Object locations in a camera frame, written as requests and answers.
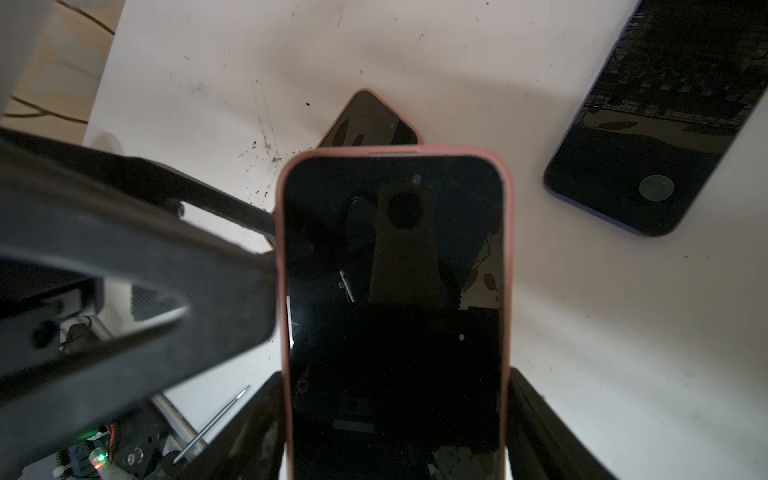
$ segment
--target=white tabletop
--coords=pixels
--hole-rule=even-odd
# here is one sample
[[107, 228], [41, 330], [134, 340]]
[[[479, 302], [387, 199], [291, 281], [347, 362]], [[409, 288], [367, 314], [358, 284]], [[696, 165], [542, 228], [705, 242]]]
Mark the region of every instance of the white tabletop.
[[[608, 468], [765, 478], [768, 103], [666, 237], [637, 237], [542, 187], [633, 7], [128, 0], [85, 144], [111, 142], [271, 209], [286, 160], [371, 88], [426, 143], [478, 145], [509, 165], [512, 363]], [[200, 428], [279, 367], [272, 341], [167, 394]]]

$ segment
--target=tiled floor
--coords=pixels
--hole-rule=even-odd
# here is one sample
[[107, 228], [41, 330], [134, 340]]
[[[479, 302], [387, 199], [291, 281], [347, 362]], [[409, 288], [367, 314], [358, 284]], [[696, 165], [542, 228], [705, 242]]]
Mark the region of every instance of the tiled floor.
[[0, 124], [80, 144], [125, 0], [57, 0]]

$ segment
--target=metal rod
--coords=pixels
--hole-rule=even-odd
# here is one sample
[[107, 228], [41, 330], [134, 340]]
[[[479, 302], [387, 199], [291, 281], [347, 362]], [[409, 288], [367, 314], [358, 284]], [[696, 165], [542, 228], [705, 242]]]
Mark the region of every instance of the metal rod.
[[208, 425], [204, 426], [203, 429], [200, 430], [200, 433], [198, 433], [195, 436], [195, 438], [191, 439], [190, 442], [187, 443], [187, 446], [184, 447], [181, 450], [181, 452], [179, 452], [179, 455], [176, 455], [176, 458], [174, 458], [174, 465], [176, 465], [179, 462], [179, 460], [181, 460], [187, 454], [187, 452], [189, 452], [192, 449], [192, 447], [194, 447], [195, 444], [198, 443], [200, 441], [200, 439], [203, 438], [203, 435], [208, 433], [208, 430], [210, 430], [210, 427], [214, 426], [214, 424], [216, 422], [221, 420], [221, 417], [223, 417], [224, 414], [227, 413], [229, 411], [229, 409], [232, 408], [232, 406], [235, 404], [235, 402], [237, 402], [237, 400], [240, 400], [241, 396], [245, 395], [245, 392], [247, 392], [249, 388], [250, 388], [250, 385], [245, 387], [242, 392], [238, 393], [235, 398], [233, 398], [229, 403], [227, 403], [224, 406], [224, 408], [222, 408], [221, 411], [216, 414], [216, 416], [214, 417], [213, 420], [208, 422]]

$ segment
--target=black phone screen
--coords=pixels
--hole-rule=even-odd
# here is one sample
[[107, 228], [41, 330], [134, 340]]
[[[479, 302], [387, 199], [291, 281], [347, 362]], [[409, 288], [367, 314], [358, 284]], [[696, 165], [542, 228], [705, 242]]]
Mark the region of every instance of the black phone screen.
[[294, 478], [499, 478], [503, 197], [477, 157], [290, 171]]
[[357, 92], [320, 147], [416, 145], [416, 132], [373, 93]]
[[637, 233], [669, 233], [766, 81], [768, 2], [643, 0], [545, 184]]

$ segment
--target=phone home button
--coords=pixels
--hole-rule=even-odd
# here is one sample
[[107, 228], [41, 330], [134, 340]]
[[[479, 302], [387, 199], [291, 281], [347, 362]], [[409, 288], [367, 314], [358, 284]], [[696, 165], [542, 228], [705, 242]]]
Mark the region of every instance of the phone home button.
[[644, 199], [661, 202], [674, 192], [674, 182], [664, 175], [648, 175], [640, 182], [638, 190]]

